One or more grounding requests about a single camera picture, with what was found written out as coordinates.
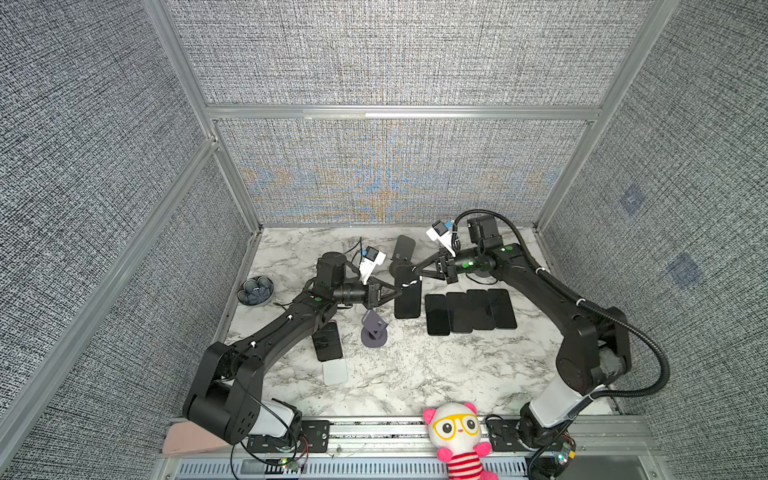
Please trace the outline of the phone with pink edge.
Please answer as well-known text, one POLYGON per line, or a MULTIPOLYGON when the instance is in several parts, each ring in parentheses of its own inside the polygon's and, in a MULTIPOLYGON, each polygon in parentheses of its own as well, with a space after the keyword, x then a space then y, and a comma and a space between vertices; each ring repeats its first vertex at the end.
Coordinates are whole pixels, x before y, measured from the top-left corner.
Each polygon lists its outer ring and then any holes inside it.
POLYGON ((319 362, 343 358, 343 349, 336 322, 329 321, 312 335, 315 354, 319 362))

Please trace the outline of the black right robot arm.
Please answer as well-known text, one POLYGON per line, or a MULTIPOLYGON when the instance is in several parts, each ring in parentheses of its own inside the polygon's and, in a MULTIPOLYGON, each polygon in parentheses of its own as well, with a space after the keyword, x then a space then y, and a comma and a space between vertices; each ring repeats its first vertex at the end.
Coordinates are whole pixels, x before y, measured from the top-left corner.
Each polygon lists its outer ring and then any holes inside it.
POLYGON ((438 251, 412 266, 416 276, 447 283, 477 270, 514 288, 557 327, 562 342, 556 374, 536 398, 520 410, 518 435, 530 448, 543 448, 561 436, 598 393, 628 373, 632 366, 629 332, 620 323, 587 309, 586 302, 549 273, 530 252, 517 228, 513 243, 498 231, 507 219, 484 209, 462 213, 472 247, 462 249, 455 222, 434 222, 426 231, 438 251))

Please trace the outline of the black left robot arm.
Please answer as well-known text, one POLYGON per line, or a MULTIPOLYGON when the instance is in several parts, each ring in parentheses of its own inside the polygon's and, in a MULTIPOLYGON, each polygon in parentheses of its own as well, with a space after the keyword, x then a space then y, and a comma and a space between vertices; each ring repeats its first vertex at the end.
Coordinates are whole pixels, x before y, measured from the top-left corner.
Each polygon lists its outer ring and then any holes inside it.
POLYGON ((231 445, 244 440, 263 414, 289 431, 288 422, 262 401, 269 369, 302 339, 325 328, 340 305, 373 309, 401 294, 400 287, 364 275, 344 254, 323 254, 316 275, 279 317, 242 340, 215 342, 205 350, 183 415, 231 445))

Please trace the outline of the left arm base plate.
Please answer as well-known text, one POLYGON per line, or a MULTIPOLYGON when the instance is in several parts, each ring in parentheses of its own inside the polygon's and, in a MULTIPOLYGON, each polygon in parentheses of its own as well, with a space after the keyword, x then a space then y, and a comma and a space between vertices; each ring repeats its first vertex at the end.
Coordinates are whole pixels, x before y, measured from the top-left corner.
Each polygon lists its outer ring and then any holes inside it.
POLYGON ((298 434, 287 434, 284 438, 274 438, 265 435, 249 435, 247 437, 247 449, 250 452, 261 453, 294 453, 295 447, 290 444, 292 440, 297 442, 299 452, 307 450, 309 453, 326 453, 330 440, 330 427, 328 420, 304 420, 298 434))

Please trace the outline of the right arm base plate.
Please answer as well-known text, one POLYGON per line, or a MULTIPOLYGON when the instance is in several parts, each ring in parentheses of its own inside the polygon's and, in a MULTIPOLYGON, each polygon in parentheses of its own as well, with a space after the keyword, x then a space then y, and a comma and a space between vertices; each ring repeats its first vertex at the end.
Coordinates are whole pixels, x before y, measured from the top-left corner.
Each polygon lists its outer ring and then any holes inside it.
MULTIPOLYGON (((530 452, 534 453, 540 446, 527 445, 519 435, 519 419, 504 418, 496 414, 490 414, 484 419, 484 427, 487 430, 487 440, 491 443, 495 453, 530 452)), ((563 432, 557 440, 553 440, 546 448, 546 452, 560 451, 562 448, 576 450, 576 441, 569 432, 563 432)))

